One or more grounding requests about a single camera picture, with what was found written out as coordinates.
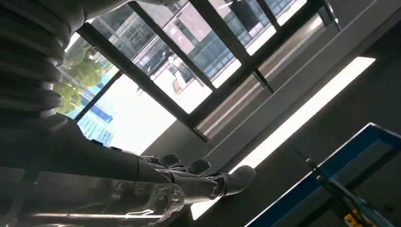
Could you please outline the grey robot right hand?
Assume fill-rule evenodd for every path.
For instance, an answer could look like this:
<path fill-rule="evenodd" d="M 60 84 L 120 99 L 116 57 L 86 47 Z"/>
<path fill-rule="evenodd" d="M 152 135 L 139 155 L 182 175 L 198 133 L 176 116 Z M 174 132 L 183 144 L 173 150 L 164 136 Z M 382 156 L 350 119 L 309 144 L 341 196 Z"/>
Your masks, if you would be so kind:
<path fill-rule="evenodd" d="M 53 172 L 127 182 L 174 183 L 183 190 L 187 204 L 238 194 L 256 176 L 250 166 L 241 166 L 231 174 L 200 176 L 164 167 L 161 161 L 89 140 L 75 121 L 61 114 L 44 118 L 0 114 L 0 165 L 30 174 Z"/>

